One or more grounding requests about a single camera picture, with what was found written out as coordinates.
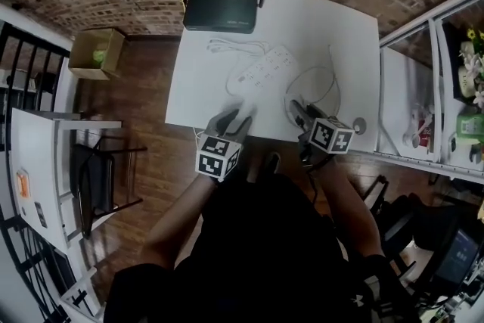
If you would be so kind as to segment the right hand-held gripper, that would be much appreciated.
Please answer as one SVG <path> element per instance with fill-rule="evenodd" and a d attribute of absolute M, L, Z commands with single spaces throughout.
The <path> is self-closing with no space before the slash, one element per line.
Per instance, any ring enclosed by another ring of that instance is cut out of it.
<path fill-rule="evenodd" d="M 302 162 L 308 163 L 316 151 L 328 155 L 346 154 L 349 151 L 355 130 L 330 117 L 315 105 L 307 105 L 304 110 L 301 103 L 291 100 L 290 114 L 298 127 L 306 123 L 309 129 L 303 131 L 299 137 L 299 156 Z"/>

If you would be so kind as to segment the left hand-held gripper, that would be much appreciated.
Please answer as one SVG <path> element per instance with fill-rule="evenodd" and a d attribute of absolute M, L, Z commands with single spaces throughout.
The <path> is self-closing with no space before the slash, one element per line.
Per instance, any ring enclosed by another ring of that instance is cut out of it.
<path fill-rule="evenodd" d="M 226 139 L 211 135 L 224 135 L 229 125 L 237 117 L 237 108 L 227 109 L 212 117 L 198 141 L 195 171 L 223 182 L 237 166 L 244 142 L 253 118 L 248 116 L 234 132 L 227 132 Z"/>

